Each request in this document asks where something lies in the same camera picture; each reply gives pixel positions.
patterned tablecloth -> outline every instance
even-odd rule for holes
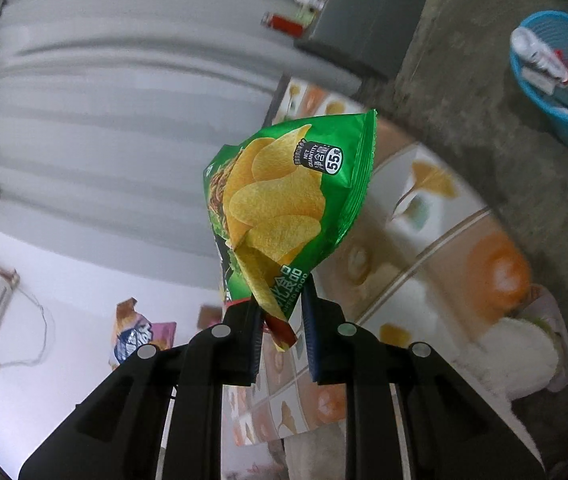
[[[291,79],[272,122],[362,111]],[[524,256],[473,189],[384,119],[363,211],[314,276],[320,296],[339,303],[347,319],[389,344],[426,341],[448,360],[517,306],[530,281]],[[310,379],[300,310],[290,320],[296,345],[277,352],[265,335],[256,383],[225,391],[238,446],[346,416],[344,386]]]

silver screw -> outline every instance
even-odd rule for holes
[[[426,343],[415,343],[411,347],[411,351],[413,351],[417,357],[428,357],[430,355],[430,346]]]
[[[345,336],[353,336],[358,331],[358,328],[353,325],[352,323],[342,323],[339,327],[337,327],[337,332],[341,335]]]
[[[150,359],[157,354],[157,348],[153,345],[144,345],[138,348],[138,357],[140,359]]]
[[[213,330],[210,331],[213,337],[226,337],[231,333],[231,327],[228,325],[215,325]]]

potato chip bag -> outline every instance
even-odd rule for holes
[[[309,273],[357,218],[373,170],[376,112],[263,128],[204,171],[227,306],[254,295],[281,349]]]

cable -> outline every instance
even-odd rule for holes
[[[21,292],[33,305],[35,305],[42,313],[42,320],[44,321],[44,344],[42,345],[42,350],[35,359],[30,360],[19,360],[19,361],[8,361],[7,363],[0,363],[1,368],[9,368],[12,366],[37,366],[44,362],[44,354],[46,353],[46,345],[48,344],[48,322],[46,321],[46,314],[44,312],[44,307],[35,297],[35,295],[29,295],[21,287],[17,287],[15,290]]]

curtain fold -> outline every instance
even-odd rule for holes
[[[0,200],[215,255],[202,171],[260,128],[282,73],[359,80],[263,28],[293,0],[5,0]]]

